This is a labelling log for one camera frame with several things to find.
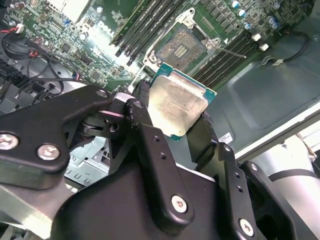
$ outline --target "black cable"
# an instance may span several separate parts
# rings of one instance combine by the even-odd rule
[[[294,54],[293,56],[291,57],[288,57],[288,58],[285,58],[285,59],[275,59],[275,58],[272,58],[270,59],[270,62],[272,62],[273,64],[275,63],[278,63],[278,64],[282,64],[282,63],[289,63],[289,62],[292,62],[293,60],[297,59],[298,57],[300,57],[304,52],[305,50],[308,48],[309,44],[310,44],[310,37],[308,34],[302,32],[302,31],[291,31],[291,32],[288,32],[288,35],[289,36],[294,36],[294,37],[303,37],[304,38],[304,43],[302,45],[302,47],[300,48],[300,50]]]
[[[284,63],[288,63],[288,62],[291,62],[295,59],[297,59],[298,57],[300,57],[304,51],[307,49],[307,47],[309,46],[310,44],[310,37],[308,34],[304,33],[304,32],[301,32],[301,31],[292,31],[290,33],[290,35],[293,35],[293,36],[298,36],[298,37],[303,37],[304,38],[304,43],[303,43],[303,46],[301,47],[301,49],[293,56],[291,57],[288,57],[286,59],[283,60]]]

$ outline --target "screw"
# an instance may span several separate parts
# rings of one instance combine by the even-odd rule
[[[227,150],[228,152],[231,151],[230,147],[228,145],[224,145],[224,149]]]
[[[141,102],[139,102],[139,101],[135,101],[133,104],[136,105],[140,109],[142,109],[144,107],[144,106],[142,106]]]
[[[178,213],[185,213],[187,211],[187,203],[186,201],[178,196],[178,195],[173,195],[173,197],[171,198],[171,203],[174,207],[174,209],[178,212]]]
[[[207,42],[205,47],[206,47],[206,49],[208,49],[210,51],[210,50],[214,49],[215,46],[211,42]]]
[[[252,167],[252,169],[253,169],[253,170],[258,171],[258,168],[257,168],[257,166],[256,166],[256,165],[251,164],[251,167]]]
[[[103,11],[104,11],[104,8],[103,8],[102,6],[98,6],[98,7],[96,8],[96,12],[97,12],[98,14],[101,14]]]
[[[57,159],[60,155],[60,151],[51,144],[45,144],[38,148],[37,154],[42,160],[50,161]]]
[[[103,98],[108,97],[108,95],[106,94],[106,92],[103,91],[103,90],[97,91],[96,94],[98,94],[100,97],[103,97]]]
[[[249,237],[253,237],[254,236],[254,234],[255,234],[254,229],[253,229],[253,227],[251,226],[251,224],[247,220],[240,219],[239,220],[239,225],[240,225],[242,231],[246,235],[248,235]]]
[[[15,148],[19,143],[16,136],[11,134],[1,134],[0,135],[0,150],[10,150]]]

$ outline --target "white connector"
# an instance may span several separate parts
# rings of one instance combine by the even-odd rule
[[[255,35],[253,35],[251,38],[253,41],[257,42],[259,39],[261,39],[261,35],[259,33],[257,33]]]
[[[22,23],[18,23],[18,24],[16,25],[16,31],[15,31],[15,33],[16,33],[16,34],[20,34],[20,33],[22,33],[24,30],[25,30],[25,26],[24,26]]]
[[[266,51],[267,49],[269,48],[269,45],[268,44],[263,44],[263,45],[261,45],[260,47],[259,47],[259,49],[261,50],[261,51]]]

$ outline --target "green circuit board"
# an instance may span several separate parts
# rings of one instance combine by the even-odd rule
[[[35,41],[42,38],[43,40],[37,44],[48,52],[68,58],[78,68],[84,81],[98,83],[110,91],[118,83],[131,82],[143,65],[143,56],[149,45],[175,22],[179,14],[190,8],[195,9],[193,20],[199,28],[210,39],[219,38],[219,46],[222,48],[236,39],[248,23],[258,29],[262,39],[272,45],[281,37],[281,29],[296,25],[312,10],[309,0],[239,0],[237,8],[231,7],[230,0],[182,1],[174,14],[161,24],[161,28],[150,40],[146,41],[138,57],[129,66],[127,62],[130,56],[124,54],[116,56],[119,46],[114,46],[111,42],[116,36],[126,34],[152,0],[26,0],[24,2],[23,8],[8,8],[3,21],[10,26],[13,23],[23,24],[25,26],[23,35]],[[57,2],[72,4],[75,9],[80,2],[87,4],[81,7],[82,12],[77,20],[70,21],[68,16],[70,10],[57,10],[58,7],[55,6]],[[239,16],[240,10],[245,10],[243,16]],[[268,22],[270,16],[276,19],[276,28]],[[155,49],[160,50],[165,46],[179,29],[175,26],[168,31]],[[218,51],[203,51],[196,60],[188,63],[184,73],[192,76],[217,54]],[[258,54],[249,57],[226,79],[235,75],[257,56]]]

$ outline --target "motherboard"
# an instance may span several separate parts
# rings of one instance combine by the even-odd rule
[[[3,18],[112,91],[162,63],[213,90],[312,10],[312,0],[25,0]]]

